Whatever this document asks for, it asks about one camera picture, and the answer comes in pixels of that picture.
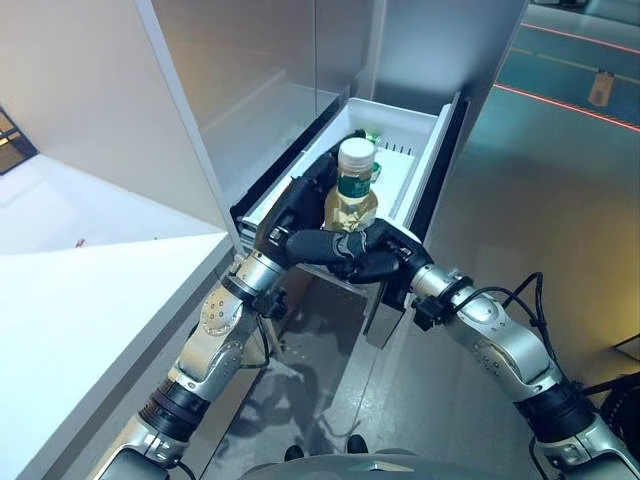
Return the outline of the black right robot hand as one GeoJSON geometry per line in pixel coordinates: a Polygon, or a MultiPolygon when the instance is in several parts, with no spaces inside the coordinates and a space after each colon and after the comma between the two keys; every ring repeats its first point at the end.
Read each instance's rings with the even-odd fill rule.
{"type": "Polygon", "coordinates": [[[402,311],[410,284],[433,259],[406,229],[378,218],[365,230],[334,235],[340,258],[328,266],[338,279],[351,284],[386,285],[382,302],[402,311]]]}

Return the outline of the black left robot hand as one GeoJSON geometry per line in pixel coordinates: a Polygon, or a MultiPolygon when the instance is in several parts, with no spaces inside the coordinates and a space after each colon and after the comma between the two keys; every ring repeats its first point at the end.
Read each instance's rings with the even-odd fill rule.
{"type": "Polygon", "coordinates": [[[257,228],[256,256],[286,270],[297,264],[348,264],[366,253],[364,233],[322,229],[337,166],[337,155],[326,152],[290,181],[257,228]]]}

